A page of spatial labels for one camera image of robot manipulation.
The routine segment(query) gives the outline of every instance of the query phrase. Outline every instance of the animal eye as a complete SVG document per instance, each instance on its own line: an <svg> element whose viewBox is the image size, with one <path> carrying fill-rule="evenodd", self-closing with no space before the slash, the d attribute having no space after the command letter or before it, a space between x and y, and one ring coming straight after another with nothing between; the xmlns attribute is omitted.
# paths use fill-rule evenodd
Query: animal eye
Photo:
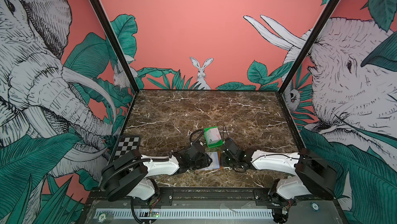
<svg viewBox="0 0 397 224"><path fill-rule="evenodd" d="M351 66L352 66L352 62L349 60L349 62L346 64L346 67L348 68L349 72L351 73Z"/></svg>
<svg viewBox="0 0 397 224"><path fill-rule="evenodd" d="M14 4L12 4L12 3L10 2L10 0L4 0L4 2L6 3L8 9L11 11L11 13L14 14L14 12L15 12L15 6L14 6Z"/></svg>

